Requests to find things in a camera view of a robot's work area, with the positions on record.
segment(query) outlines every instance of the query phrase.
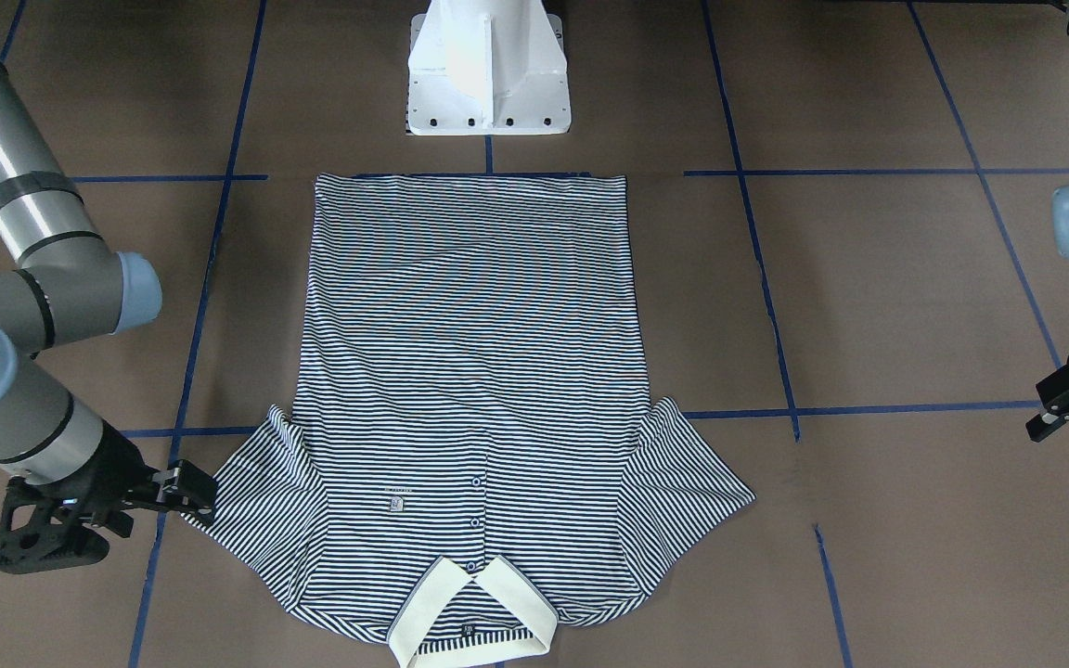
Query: brown floor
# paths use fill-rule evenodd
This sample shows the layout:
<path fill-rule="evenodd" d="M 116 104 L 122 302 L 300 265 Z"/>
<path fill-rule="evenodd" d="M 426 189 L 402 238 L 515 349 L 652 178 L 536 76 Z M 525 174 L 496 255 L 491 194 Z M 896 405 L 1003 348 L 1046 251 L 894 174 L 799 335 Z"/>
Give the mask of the brown floor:
<path fill-rule="evenodd" d="M 423 1 L 267 4 L 259 30 L 259 0 L 32 0 L 11 33 L 56 155 L 102 177 L 81 185 L 98 228 L 166 289 L 153 325 L 41 361 L 149 461 L 214 470 L 292 404 L 315 173 L 624 173 L 653 392 L 760 500 L 635 613 L 511 664 L 1069 667 L 1069 428 L 1023 431 L 1069 347 L 1059 13 L 569 0 L 573 130 L 486 144 L 403 133 Z M 0 665 L 391 665 L 281 612 L 181 518 L 156 533 L 140 515 L 100 565 L 0 574 Z"/>

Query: shirt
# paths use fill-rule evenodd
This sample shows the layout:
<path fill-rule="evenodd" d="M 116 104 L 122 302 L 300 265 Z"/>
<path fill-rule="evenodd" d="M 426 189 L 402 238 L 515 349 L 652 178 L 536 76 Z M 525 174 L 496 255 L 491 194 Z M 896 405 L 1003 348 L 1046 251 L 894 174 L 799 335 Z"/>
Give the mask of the shirt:
<path fill-rule="evenodd" d="M 543 654 L 754 500 L 650 400 L 624 178 L 323 176 L 293 416 L 205 530 L 402 667 Z"/>

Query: shirt collar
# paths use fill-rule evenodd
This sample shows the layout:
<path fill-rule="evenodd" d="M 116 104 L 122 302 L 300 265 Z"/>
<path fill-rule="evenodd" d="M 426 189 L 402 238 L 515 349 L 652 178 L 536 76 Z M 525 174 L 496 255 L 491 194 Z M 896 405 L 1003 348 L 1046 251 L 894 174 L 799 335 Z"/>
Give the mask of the shirt collar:
<path fill-rule="evenodd" d="M 420 655 L 419 646 L 428 631 L 453 596 L 471 580 L 516 617 L 533 637 L 470 643 L 459 650 Z M 450 559 L 440 558 L 412 590 L 394 624 L 390 625 L 386 642 L 394 652 L 399 668 L 463 668 L 546 654 L 552 648 L 557 624 L 559 618 L 555 608 L 508 559 L 497 557 L 480 573 L 470 575 Z"/>

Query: white metal bracket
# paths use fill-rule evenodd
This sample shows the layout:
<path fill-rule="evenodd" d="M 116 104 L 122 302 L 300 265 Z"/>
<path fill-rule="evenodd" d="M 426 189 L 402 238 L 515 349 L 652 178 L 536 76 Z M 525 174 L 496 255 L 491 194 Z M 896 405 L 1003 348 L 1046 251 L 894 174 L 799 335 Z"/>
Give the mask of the white metal bracket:
<path fill-rule="evenodd" d="M 540 0 L 432 0 L 412 19 L 407 129 L 558 135 L 572 126 L 563 21 Z"/>

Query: shirt sleeve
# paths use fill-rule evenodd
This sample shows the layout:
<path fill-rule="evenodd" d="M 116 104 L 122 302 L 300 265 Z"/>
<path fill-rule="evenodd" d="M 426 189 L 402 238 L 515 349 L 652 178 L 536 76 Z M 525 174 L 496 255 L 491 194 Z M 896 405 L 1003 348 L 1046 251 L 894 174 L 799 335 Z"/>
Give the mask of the shirt sleeve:
<path fill-rule="evenodd" d="M 624 558 L 642 592 L 701 538 L 754 502 L 670 399 L 662 399 L 637 428 L 624 467 L 618 524 Z"/>
<path fill-rule="evenodd" d="M 266 582 L 292 609 L 311 571 L 309 545 L 323 532 L 326 501 L 299 426 L 272 406 L 266 421 L 216 476 L 216 517 L 202 529 Z"/>

